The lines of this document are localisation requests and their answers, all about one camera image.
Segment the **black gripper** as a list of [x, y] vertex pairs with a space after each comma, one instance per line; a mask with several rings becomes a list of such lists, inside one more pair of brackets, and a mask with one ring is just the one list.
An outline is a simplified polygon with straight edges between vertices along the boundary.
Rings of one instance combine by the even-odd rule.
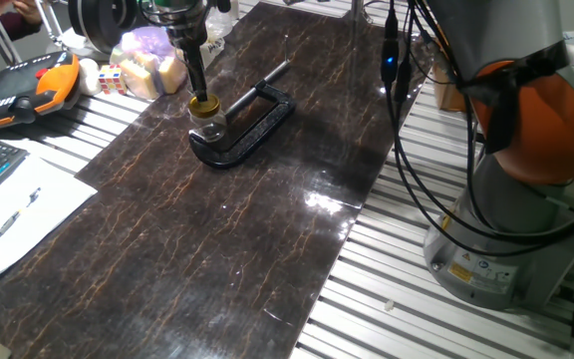
[[170, 24], [166, 26], [170, 44], [185, 51], [193, 94], [200, 103], [208, 100], [204, 61], [199, 49], [207, 39], [207, 14], [205, 7], [175, 11], [170, 15]]

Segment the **bystander's hand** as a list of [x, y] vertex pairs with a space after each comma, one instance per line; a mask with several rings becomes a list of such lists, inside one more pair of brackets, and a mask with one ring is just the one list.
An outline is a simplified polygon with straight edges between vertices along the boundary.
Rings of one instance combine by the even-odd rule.
[[42, 17], [34, 0], [13, 0], [13, 7], [29, 25], [41, 25]]

